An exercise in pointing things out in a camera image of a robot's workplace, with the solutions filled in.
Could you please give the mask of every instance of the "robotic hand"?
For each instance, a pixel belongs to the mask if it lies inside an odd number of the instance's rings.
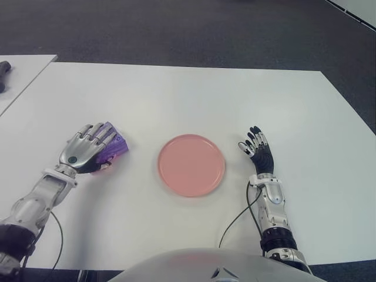
[[[33,252],[35,240],[52,208],[77,185],[77,173],[100,170],[108,165],[114,152],[120,154],[127,150],[122,146],[119,151],[119,145],[115,148],[109,145],[117,135],[110,123],[83,127],[62,151],[55,170],[46,169],[32,191],[13,205],[11,215],[0,221],[0,276],[18,274],[20,261]],[[119,135],[116,139],[124,141]]]
[[[284,211],[286,200],[282,193],[281,180],[273,175],[274,161],[269,144],[257,126],[251,127],[247,135],[250,140],[239,142],[238,146],[250,157],[257,172],[250,176],[249,186],[260,193],[257,205],[263,253],[266,253],[268,258],[310,273],[288,225]]]

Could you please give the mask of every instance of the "pink plate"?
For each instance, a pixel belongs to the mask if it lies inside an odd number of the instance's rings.
[[[170,140],[159,153],[160,178],[176,193],[202,196],[213,191],[224,173],[224,158],[210,140],[186,134]]]

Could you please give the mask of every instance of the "black cable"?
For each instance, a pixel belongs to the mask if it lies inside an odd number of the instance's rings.
[[[46,278],[43,280],[43,282],[46,282],[49,277],[51,276],[52,272],[55,270],[55,267],[56,265],[58,264],[59,260],[60,260],[60,256],[61,256],[61,253],[63,252],[63,245],[64,245],[64,236],[63,236],[63,228],[61,227],[61,224],[58,220],[58,218],[56,217],[56,215],[51,212],[51,215],[53,216],[53,218],[56,220],[56,223],[58,224],[59,226],[59,229],[60,229],[60,235],[61,235],[61,244],[60,244],[60,250],[59,250],[59,255],[58,255],[58,258],[56,259],[56,262],[55,264],[53,265],[51,271],[47,274]]]
[[[45,229],[45,227],[43,226],[41,228],[41,230],[39,231],[38,235],[35,237],[35,240],[33,241],[32,245],[30,246],[30,251],[32,251],[34,249],[35,244],[36,244],[36,242],[38,242],[39,238],[41,238],[41,235],[42,235],[44,229]],[[26,264],[28,263],[30,255],[31,255],[31,253],[27,254],[25,256],[24,260],[23,260],[22,267],[21,267],[20,272],[19,272],[19,281],[24,280],[24,271],[25,271]]]
[[[224,239],[224,236],[226,235],[226,233],[227,233],[227,231],[230,229],[230,227],[235,223],[235,221],[247,210],[247,209],[251,209],[251,206],[259,199],[259,197],[260,197],[260,195],[261,195],[261,190],[260,190],[260,192],[259,192],[259,194],[257,195],[257,197],[256,197],[256,199],[254,199],[254,201],[252,202],[252,203],[249,203],[249,199],[247,198],[247,203],[248,203],[248,206],[243,210],[243,211],[241,211],[241,213],[239,213],[238,215],[237,215],[237,217],[235,217],[235,219],[229,224],[229,226],[227,226],[227,228],[225,229],[225,231],[223,232],[223,235],[222,235],[222,238],[221,238],[221,240],[220,240],[220,242],[219,242],[219,246],[218,246],[218,248],[220,248],[221,247],[221,245],[222,245],[222,241],[223,241],[223,239]]]
[[[248,184],[247,184],[247,191],[246,191],[247,204],[248,204],[248,207],[249,207],[249,211],[251,212],[251,216],[252,216],[252,218],[253,218],[254,224],[256,224],[257,231],[258,231],[258,233],[259,233],[259,235],[260,235],[260,238],[262,239],[262,238],[263,238],[263,234],[261,233],[260,226],[259,226],[259,224],[257,223],[256,217],[255,217],[254,214],[253,214],[253,211],[252,211],[252,208],[251,208],[251,204],[249,203],[248,191],[249,191],[249,187],[250,187],[250,186],[251,186],[251,183],[248,182]],[[262,191],[262,189],[263,189],[263,188],[260,188],[260,192],[259,192],[257,198],[255,199],[255,201],[257,201],[257,199],[261,196],[261,191]]]

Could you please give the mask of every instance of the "floor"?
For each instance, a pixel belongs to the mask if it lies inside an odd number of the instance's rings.
[[[0,1],[0,34],[0,55],[322,71],[376,133],[376,32],[325,0]],[[313,269],[374,281],[375,264]]]

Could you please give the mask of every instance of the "robot forearm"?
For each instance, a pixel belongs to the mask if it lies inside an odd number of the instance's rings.
[[[262,234],[260,244],[266,257],[310,273],[288,225],[281,181],[271,173],[260,173],[250,177],[250,185],[261,193],[257,200],[258,223]]]
[[[0,276],[17,274],[52,208],[76,186],[77,173],[100,170],[127,150],[124,138],[110,123],[86,125],[78,131],[61,153],[56,169],[45,170],[32,191],[13,205],[11,215],[0,221]]]
[[[256,167],[257,174],[252,175],[249,182],[261,193],[257,199],[261,248],[266,257],[310,273],[288,225],[284,210],[286,200],[281,181],[273,175],[274,160],[268,141],[257,126],[251,127],[247,135],[250,140],[239,142],[238,146]]]
[[[76,186],[74,177],[73,169],[65,165],[45,170],[32,191],[13,205],[11,215],[0,221],[0,274],[16,273],[22,258],[32,253],[50,211]]]

